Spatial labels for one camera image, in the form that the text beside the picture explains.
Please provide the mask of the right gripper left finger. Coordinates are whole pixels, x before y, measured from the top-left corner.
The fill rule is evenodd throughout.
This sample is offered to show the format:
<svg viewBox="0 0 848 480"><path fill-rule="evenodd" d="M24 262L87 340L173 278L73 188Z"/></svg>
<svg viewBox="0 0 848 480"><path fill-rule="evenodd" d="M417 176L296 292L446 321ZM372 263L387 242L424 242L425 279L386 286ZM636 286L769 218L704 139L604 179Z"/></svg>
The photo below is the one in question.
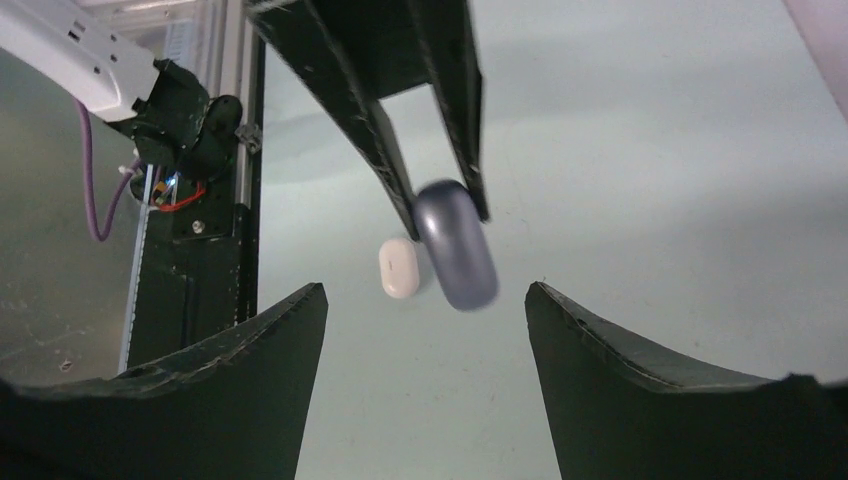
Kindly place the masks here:
<svg viewBox="0 0 848 480"><path fill-rule="evenodd" d="M328 301L266 311L111 379L1 385L5 479L292 479Z"/></svg>

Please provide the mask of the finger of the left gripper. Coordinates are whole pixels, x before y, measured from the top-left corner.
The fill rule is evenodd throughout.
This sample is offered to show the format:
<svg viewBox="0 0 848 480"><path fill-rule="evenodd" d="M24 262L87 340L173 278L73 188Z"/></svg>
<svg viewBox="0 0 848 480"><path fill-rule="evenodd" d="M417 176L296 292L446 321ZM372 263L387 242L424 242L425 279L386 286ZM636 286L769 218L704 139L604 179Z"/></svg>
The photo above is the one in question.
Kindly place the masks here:
<svg viewBox="0 0 848 480"><path fill-rule="evenodd" d="M246 15L363 157L417 241L413 191L395 131L341 30L314 1L248 1Z"/></svg>
<svg viewBox="0 0 848 480"><path fill-rule="evenodd" d="M483 77L472 12L464 0L409 1L425 73L478 215L490 220L481 167Z"/></svg>

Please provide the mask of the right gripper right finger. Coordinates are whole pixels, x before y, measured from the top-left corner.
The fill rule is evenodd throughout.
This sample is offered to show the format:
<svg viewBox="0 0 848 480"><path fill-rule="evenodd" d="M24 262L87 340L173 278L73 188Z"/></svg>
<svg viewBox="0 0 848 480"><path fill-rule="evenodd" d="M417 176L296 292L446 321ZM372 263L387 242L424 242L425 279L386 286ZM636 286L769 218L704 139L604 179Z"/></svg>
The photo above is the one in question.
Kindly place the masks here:
<svg viewBox="0 0 848 480"><path fill-rule="evenodd" d="M843 479L847 385L675 352L543 282L525 313L565 479Z"/></svg>

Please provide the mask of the purple earbud charging case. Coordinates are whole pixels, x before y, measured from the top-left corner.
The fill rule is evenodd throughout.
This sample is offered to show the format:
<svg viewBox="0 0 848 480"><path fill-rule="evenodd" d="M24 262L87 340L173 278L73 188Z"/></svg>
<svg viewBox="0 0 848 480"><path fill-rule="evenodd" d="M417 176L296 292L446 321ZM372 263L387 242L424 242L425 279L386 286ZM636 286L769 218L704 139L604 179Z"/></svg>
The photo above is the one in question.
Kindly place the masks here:
<svg viewBox="0 0 848 480"><path fill-rule="evenodd" d="M499 293L495 262L467 189L455 180L426 185L413 218L450 306L475 311L493 303Z"/></svg>

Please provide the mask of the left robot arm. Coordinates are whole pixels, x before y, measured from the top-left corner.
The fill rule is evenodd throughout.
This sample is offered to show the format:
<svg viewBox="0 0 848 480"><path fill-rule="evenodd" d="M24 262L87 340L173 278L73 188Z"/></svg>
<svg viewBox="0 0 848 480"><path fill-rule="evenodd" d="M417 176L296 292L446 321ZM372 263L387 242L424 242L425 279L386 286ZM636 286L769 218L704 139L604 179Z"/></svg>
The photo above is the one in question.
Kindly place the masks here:
<svg viewBox="0 0 848 480"><path fill-rule="evenodd" d="M467 2L247 1L243 8L375 172L412 237L414 195L381 102L430 85L466 191L480 220L489 220L483 77ZM71 1L3 2L1 45L131 139L145 163L208 181L234 157L239 112L222 113L192 72Z"/></svg>

